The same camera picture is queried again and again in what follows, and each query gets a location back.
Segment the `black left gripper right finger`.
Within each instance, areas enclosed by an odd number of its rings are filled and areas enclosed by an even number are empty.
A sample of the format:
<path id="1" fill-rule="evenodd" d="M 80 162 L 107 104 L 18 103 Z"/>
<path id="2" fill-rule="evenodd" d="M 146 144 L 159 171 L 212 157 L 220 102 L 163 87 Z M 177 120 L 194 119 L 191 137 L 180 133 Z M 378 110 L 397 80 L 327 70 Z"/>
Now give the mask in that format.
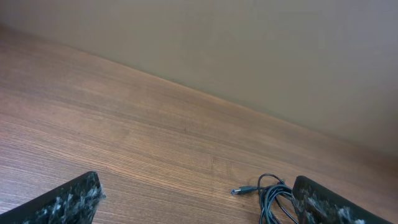
<path id="1" fill-rule="evenodd" d="M 303 175 L 296 178 L 292 195 L 299 224 L 389 224 Z"/>

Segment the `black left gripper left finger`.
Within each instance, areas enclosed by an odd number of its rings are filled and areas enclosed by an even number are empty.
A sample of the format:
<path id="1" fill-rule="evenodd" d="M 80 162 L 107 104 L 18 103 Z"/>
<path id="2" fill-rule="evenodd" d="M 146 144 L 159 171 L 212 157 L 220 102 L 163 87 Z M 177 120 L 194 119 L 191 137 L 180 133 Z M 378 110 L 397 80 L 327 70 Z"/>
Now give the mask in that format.
<path id="1" fill-rule="evenodd" d="M 98 174 L 84 173 L 1 214 L 1 223 L 92 223 L 106 198 Z"/>

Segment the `black USB cable blue plug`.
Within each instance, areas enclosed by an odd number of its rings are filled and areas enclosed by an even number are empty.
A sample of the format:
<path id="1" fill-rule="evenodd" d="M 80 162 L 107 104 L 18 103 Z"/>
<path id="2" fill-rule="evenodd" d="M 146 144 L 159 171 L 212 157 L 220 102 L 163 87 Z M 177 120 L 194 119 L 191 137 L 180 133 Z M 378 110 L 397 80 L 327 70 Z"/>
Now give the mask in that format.
<path id="1" fill-rule="evenodd" d="M 261 185 L 261 180 L 264 177 L 273 177 L 277 180 L 277 183 L 263 187 Z M 271 206 L 273 203 L 276 203 L 290 220 L 292 220 L 295 224 L 299 224 L 299 222 L 284 208 L 278 199 L 279 196 L 287 199 L 290 202 L 293 202 L 294 199 L 292 189 L 285 184 L 284 180 L 274 174 L 262 174 L 257 180 L 257 185 L 245 185 L 238 187 L 237 189 L 233 189 L 231 191 L 231 195 L 244 195 L 250 194 L 252 192 L 257 192 L 259 196 L 259 206 L 261 209 L 259 224 L 281 224 L 279 219 L 272 212 Z"/>

